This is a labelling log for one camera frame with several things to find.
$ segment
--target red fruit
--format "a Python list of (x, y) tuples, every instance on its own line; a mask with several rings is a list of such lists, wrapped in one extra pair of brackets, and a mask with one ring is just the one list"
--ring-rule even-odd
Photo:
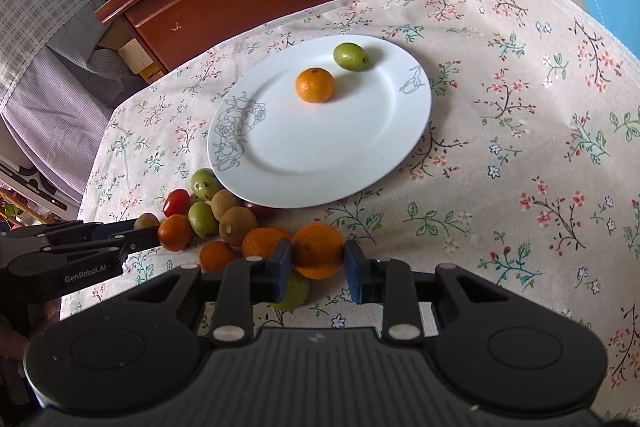
[(260, 206), (259, 204), (249, 203), (249, 201), (245, 201), (243, 204), (246, 208), (252, 211), (252, 213), (254, 213), (255, 219), (258, 221), (269, 219), (277, 213), (275, 208), (269, 208), (268, 206)]
[(162, 212), (166, 217), (182, 214), (189, 214), (191, 208), (191, 196), (184, 188), (176, 188), (166, 197)]

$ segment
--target tangerine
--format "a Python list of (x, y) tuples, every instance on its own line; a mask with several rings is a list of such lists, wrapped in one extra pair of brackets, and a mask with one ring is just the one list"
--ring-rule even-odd
[(282, 239), (290, 239), (289, 232), (279, 227), (262, 227), (250, 230), (242, 240), (242, 255), (252, 257), (257, 255), (268, 259), (276, 251)]
[(198, 255), (200, 267), (205, 272), (222, 272), (227, 264), (236, 259), (239, 259), (239, 255), (224, 241), (205, 245)]
[(193, 239), (193, 229), (184, 214), (167, 217), (158, 227), (158, 241), (165, 250), (177, 252), (187, 248)]
[(323, 103), (334, 95), (335, 81), (329, 71), (310, 68), (296, 78), (296, 93), (308, 103)]
[(311, 223), (291, 240), (294, 268), (308, 279), (327, 279), (337, 273), (344, 260), (344, 243), (333, 227)]

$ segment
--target person's hand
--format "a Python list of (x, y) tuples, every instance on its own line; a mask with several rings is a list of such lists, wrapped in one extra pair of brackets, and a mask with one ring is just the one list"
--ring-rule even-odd
[[(42, 320), (33, 328), (29, 338), (58, 320), (60, 320), (60, 299), (44, 303), (42, 305)], [(29, 339), (27, 337), (15, 331), (11, 326), (0, 322), (0, 357), (17, 360), (20, 363), (18, 372), (21, 376), (24, 376), (22, 360), (28, 346)]]

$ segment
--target oval plate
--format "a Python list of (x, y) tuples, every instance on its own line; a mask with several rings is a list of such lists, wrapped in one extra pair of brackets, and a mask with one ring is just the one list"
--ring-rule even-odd
[[(355, 42), (370, 57), (361, 72), (334, 62)], [(306, 103), (295, 81), (307, 68), (335, 78), (326, 103)], [(220, 182), (243, 200), (304, 208), (344, 198), (391, 172), (420, 139), (431, 87), (402, 48), (368, 36), (329, 36), (271, 55), (247, 71), (220, 103), (207, 154)]]

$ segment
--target ribbed black surface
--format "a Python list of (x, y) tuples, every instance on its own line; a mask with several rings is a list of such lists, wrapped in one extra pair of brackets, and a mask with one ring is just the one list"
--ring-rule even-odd
[(114, 419), (49, 410), (33, 423), (111, 425), (591, 427), (600, 421), (587, 411), (545, 420), (471, 411), (433, 375), (420, 352), (383, 345), (373, 329), (265, 329), (248, 347), (214, 352), (186, 390), (153, 410)]

